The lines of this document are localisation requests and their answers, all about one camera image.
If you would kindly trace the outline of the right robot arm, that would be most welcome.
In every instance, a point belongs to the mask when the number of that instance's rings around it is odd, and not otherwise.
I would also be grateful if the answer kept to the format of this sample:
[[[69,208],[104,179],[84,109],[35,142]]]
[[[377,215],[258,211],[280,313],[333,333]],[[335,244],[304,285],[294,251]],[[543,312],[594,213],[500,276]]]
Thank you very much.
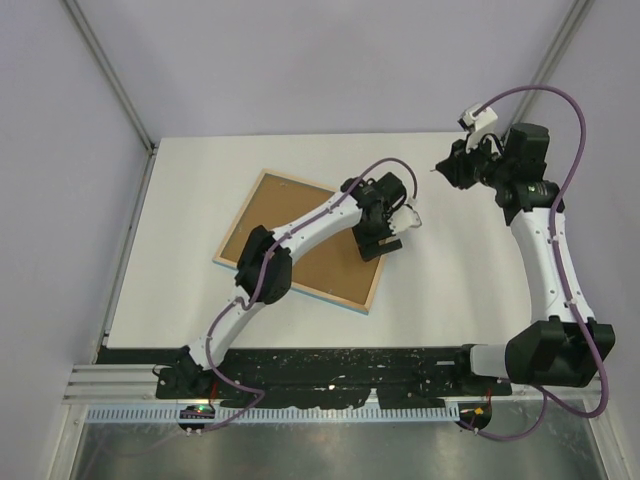
[[[453,143],[436,169],[460,190],[476,184],[494,189],[522,255],[531,323],[504,345],[465,346],[469,359],[453,368],[454,386],[474,394],[496,377],[516,384],[585,387],[597,372],[593,356],[609,354],[615,333],[596,321],[580,292],[560,188],[544,177],[549,131],[519,123],[501,142],[489,127],[465,130],[466,138]]]

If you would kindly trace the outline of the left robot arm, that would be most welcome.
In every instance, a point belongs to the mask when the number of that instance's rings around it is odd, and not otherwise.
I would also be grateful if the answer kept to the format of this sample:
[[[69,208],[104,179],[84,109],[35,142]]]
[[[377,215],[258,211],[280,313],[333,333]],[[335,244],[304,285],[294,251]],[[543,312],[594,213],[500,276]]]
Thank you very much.
[[[225,307],[207,330],[180,349],[167,368],[169,382],[187,396],[209,395],[231,344],[261,309],[281,300],[290,290],[293,267],[312,249],[351,229],[364,261],[402,247],[399,235],[422,225],[402,181],[392,173],[380,179],[359,176],[347,180],[341,190],[320,206],[279,227],[255,227],[237,263],[234,287]]]

